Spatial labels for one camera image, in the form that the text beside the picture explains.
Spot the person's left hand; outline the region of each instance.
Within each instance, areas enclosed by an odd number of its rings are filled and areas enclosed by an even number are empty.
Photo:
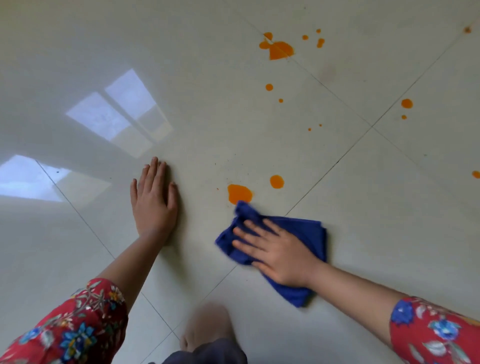
[[[138,234],[154,231],[161,233],[165,239],[170,235],[177,222],[178,189],[175,182],[168,185],[166,200],[163,197],[165,171],[167,164],[153,157],[150,165],[146,164],[140,182],[133,179],[130,185],[130,200],[133,217]]]

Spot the red sleeve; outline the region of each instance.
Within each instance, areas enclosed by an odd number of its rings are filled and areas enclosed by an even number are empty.
[[[390,336],[405,363],[480,363],[480,322],[421,298],[396,304]]]
[[[127,322],[119,289],[107,279],[93,279],[17,338],[0,363],[110,363]]]

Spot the blue flower print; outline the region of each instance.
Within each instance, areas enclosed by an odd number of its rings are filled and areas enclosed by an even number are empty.
[[[62,360],[69,361],[70,359],[80,359],[80,357],[96,343],[96,338],[92,336],[93,327],[86,327],[85,322],[82,322],[78,331],[67,331],[63,333],[63,342],[60,344],[61,348],[65,349]]]
[[[458,329],[461,328],[459,324],[445,319],[439,321],[432,321],[428,324],[437,336],[445,340],[455,340],[458,336]]]
[[[33,328],[30,331],[24,333],[24,335],[18,340],[20,345],[26,344],[28,341],[35,339],[42,332],[42,328]]]
[[[413,307],[411,302],[406,302],[404,300],[398,301],[395,308],[393,309],[392,316],[390,320],[397,325],[400,324],[409,324],[413,321]]]

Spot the folded cloth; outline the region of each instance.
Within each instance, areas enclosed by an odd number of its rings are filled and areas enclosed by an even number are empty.
[[[215,240],[215,244],[217,244],[226,255],[228,255],[237,263],[250,265],[255,259],[236,249],[232,245],[232,242],[235,239],[247,243],[233,233],[233,228],[239,227],[247,233],[258,236],[257,233],[253,232],[243,224],[245,220],[250,220],[255,225],[272,232],[272,230],[263,223],[264,218],[268,218],[279,227],[295,235],[317,258],[323,260],[324,262],[326,261],[326,229],[322,227],[321,222],[303,220],[300,218],[263,216],[260,215],[253,207],[243,201],[239,201],[237,203],[235,214],[237,217],[233,219],[229,228],[219,235],[219,237]],[[265,276],[265,278],[283,298],[285,298],[295,307],[302,307],[312,293],[312,291],[308,288],[287,287],[274,282],[267,276]]]

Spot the large orange stain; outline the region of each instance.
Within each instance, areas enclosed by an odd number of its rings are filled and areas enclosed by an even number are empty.
[[[276,174],[275,176],[270,177],[270,184],[273,188],[282,188],[285,184],[285,181],[283,181],[282,176]]]
[[[411,109],[413,107],[413,102],[409,98],[402,100],[402,107],[406,109]]]
[[[234,205],[239,201],[250,202],[252,197],[253,193],[247,187],[239,184],[228,185],[228,200]]]
[[[259,44],[261,49],[268,49],[270,52],[270,60],[275,61],[282,58],[288,58],[295,54],[293,47],[286,42],[269,43],[267,39],[272,40],[273,34],[270,32],[264,33],[265,39]]]

